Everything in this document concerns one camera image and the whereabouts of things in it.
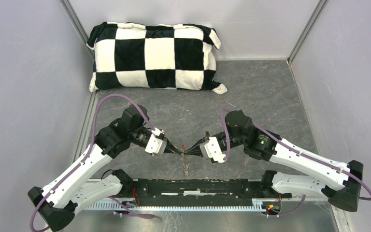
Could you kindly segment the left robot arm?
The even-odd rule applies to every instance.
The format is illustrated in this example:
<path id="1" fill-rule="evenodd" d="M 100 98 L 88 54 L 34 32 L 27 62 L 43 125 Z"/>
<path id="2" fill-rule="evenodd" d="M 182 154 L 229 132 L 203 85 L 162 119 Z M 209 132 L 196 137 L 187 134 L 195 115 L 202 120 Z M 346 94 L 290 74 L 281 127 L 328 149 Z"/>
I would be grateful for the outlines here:
<path id="1" fill-rule="evenodd" d="M 114 170 L 106 178 L 83 187 L 104 165 L 135 144 L 150 155 L 181 154 L 159 129 L 145 127 L 148 119 L 143 106 L 130 105 L 120 118 L 102 128 L 84 153 L 48 185 L 33 187 L 28 196 L 37 213 L 53 232 L 64 229 L 86 207 L 109 196 L 135 194 L 133 179 L 123 170 Z"/>

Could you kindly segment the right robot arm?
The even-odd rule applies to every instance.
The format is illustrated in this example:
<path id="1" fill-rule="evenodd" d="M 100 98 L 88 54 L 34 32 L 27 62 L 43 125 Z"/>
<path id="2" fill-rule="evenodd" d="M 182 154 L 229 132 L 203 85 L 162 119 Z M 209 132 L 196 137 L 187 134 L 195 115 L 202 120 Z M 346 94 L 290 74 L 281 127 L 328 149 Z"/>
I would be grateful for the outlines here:
<path id="1" fill-rule="evenodd" d="M 300 175 L 266 171 L 259 184 L 264 197 L 321 197 L 331 205 L 356 212 L 361 200 L 363 164 L 348 163 L 321 157 L 289 142 L 280 135 L 253 123 L 243 111 L 221 114 L 223 132 L 205 136 L 185 155 L 201 156 L 213 163 L 224 163 L 231 148 L 242 145 L 243 152 L 256 160 L 281 164 L 301 172 Z"/>

